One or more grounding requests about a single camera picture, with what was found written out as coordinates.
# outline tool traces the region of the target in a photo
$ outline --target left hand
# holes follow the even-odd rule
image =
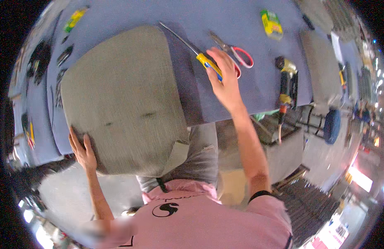
[[[84,149],[79,143],[73,128],[70,127],[69,142],[77,161],[81,164],[85,172],[95,172],[97,162],[91,147],[90,137],[87,134],[84,134]]]

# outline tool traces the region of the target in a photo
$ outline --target chair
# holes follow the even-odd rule
[[[317,130],[314,133],[315,136],[323,138],[324,141],[329,145],[334,144],[334,142],[336,142],[337,137],[339,136],[340,127],[341,127],[340,111],[338,109],[334,109],[330,107],[328,114],[326,114],[326,116],[324,117],[323,115],[312,114],[313,109],[314,109],[314,106],[311,106],[306,123],[301,121],[297,121],[297,123],[307,126],[307,132],[309,132],[310,127],[316,128]],[[314,115],[320,118],[318,126],[310,124],[311,115]],[[319,131],[323,131],[323,136],[318,135]]]

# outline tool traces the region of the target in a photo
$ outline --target right hand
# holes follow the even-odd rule
[[[87,134],[84,134],[84,149],[79,143],[73,128],[70,127],[69,142],[77,161],[81,164],[85,172],[95,172],[97,162],[91,147],[90,137]]]
[[[222,82],[220,82],[214,69],[207,68],[206,70],[214,94],[231,115],[243,110],[245,106],[239,92],[239,84],[234,62],[228,54],[218,48],[212,47],[206,52],[213,57],[222,72]]]

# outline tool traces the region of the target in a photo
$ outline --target screwdriver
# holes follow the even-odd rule
[[[185,43],[185,45],[187,45],[197,56],[196,56],[196,59],[198,59],[200,61],[200,63],[205,67],[205,68],[208,68],[208,67],[211,67],[214,69],[214,71],[217,73],[217,78],[219,81],[222,81],[222,73],[221,73],[221,70],[219,70],[219,68],[211,61],[209,60],[206,56],[204,56],[203,53],[201,52],[197,52],[191,45],[189,45],[186,41],[184,41],[183,38],[181,38],[179,35],[177,35],[174,31],[172,31],[169,27],[167,27],[164,23],[162,22],[159,22],[163,27],[165,27],[166,29],[168,29],[171,33],[173,33],[173,35],[175,35],[176,37],[178,37],[183,43]]]

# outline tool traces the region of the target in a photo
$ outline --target gray sweatpants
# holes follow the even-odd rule
[[[192,126],[188,157],[183,164],[161,177],[163,183],[175,179],[191,179],[213,184],[218,179],[218,143],[215,123]],[[154,177],[137,176],[141,190],[148,193],[159,184]]]

